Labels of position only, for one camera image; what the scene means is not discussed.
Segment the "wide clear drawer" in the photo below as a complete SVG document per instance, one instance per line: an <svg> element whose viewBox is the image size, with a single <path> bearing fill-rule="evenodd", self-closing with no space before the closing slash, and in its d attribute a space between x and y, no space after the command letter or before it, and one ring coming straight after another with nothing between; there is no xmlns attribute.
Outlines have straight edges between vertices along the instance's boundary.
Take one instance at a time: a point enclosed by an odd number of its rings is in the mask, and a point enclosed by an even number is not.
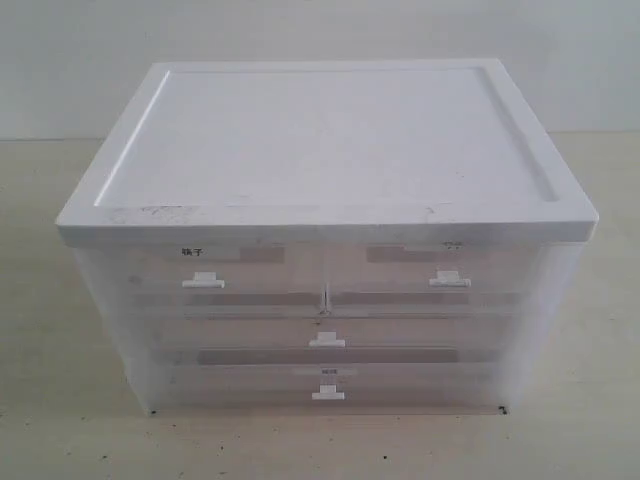
<svg viewBox="0 0 640 480"><path fill-rule="evenodd" d="M498 350L513 333L512 316L183 318L167 320L152 334L160 357L194 357L202 350L276 352L436 348Z"/></svg>
<svg viewBox="0 0 640 480"><path fill-rule="evenodd" d="M483 363L183 365L162 369L141 395L169 408L387 408L499 410L509 405Z"/></svg>

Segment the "white plastic drawer cabinet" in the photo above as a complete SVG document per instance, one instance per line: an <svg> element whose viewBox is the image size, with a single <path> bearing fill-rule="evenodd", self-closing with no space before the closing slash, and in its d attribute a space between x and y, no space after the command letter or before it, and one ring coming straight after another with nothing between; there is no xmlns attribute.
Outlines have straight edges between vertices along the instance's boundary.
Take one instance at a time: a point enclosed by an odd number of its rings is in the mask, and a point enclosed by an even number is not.
<svg viewBox="0 0 640 480"><path fill-rule="evenodd" d="M183 365L483 363L508 396L531 371L598 214L493 59L177 62L154 65L56 220L140 402ZM309 245L535 249L510 310L299 316L145 310L121 274L137 248ZM202 350L162 357L183 318L512 316L498 350Z"/></svg>

